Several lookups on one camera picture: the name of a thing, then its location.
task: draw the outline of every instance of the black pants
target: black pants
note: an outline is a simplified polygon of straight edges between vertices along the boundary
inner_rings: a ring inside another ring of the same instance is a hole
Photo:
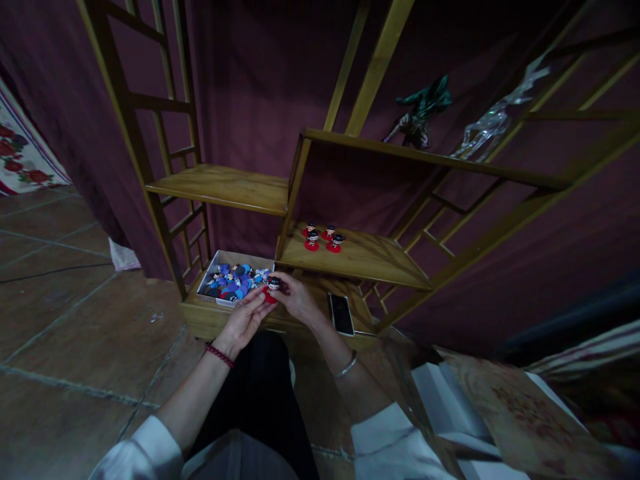
[[[189,457],[236,428],[282,455],[300,480],[319,480],[291,387],[289,352],[274,332],[258,332],[240,352]]]

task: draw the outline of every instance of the wrist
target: wrist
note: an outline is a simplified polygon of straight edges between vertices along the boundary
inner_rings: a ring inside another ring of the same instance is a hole
[[[238,342],[224,331],[218,335],[211,344],[220,350],[220,352],[224,353],[231,361],[235,361],[238,354],[240,354],[240,350],[242,350],[242,348],[238,346]]]
[[[311,330],[313,336],[316,337],[316,339],[325,335],[327,329],[333,329],[333,326],[329,319],[320,310],[318,310],[316,315],[310,318],[307,326],[309,327],[309,330]]]

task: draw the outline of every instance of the knee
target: knee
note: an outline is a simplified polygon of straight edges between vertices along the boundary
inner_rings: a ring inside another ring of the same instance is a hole
[[[253,351],[260,356],[281,356],[289,359],[289,350],[281,336],[269,330],[262,330],[253,338]]]

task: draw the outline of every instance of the smartphone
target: smartphone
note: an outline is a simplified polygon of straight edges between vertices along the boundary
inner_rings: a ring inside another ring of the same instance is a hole
[[[329,310],[331,310],[333,327],[336,331],[348,337],[354,336],[349,299],[329,292]]]

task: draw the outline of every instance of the red figurine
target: red figurine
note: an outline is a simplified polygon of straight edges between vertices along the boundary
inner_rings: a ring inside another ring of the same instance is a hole
[[[265,293],[265,302],[276,303],[277,300],[273,298],[269,293],[272,291],[280,290],[280,279],[276,277],[269,277],[267,284],[262,288]]]
[[[336,233],[334,236],[332,236],[331,241],[327,244],[327,250],[332,253],[340,253],[340,250],[342,250],[340,244],[346,239],[346,236]]]
[[[305,236],[305,238],[308,238],[310,232],[312,232],[313,230],[315,230],[315,222],[307,222],[307,228],[302,230],[302,234]]]
[[[324,240],[330,242],[331,239],[333,238],[333,234],[335,233],[335,227],[333,225],[330,225],[327,227],[327,230],[322,232],[322,238],[324,238]]]
[[[318,251],[318,248],[320,248],[320,245],[318,245],[318,238],[320,238],[318,230],[311,230],[307,236],[305,248],[310,251]]]

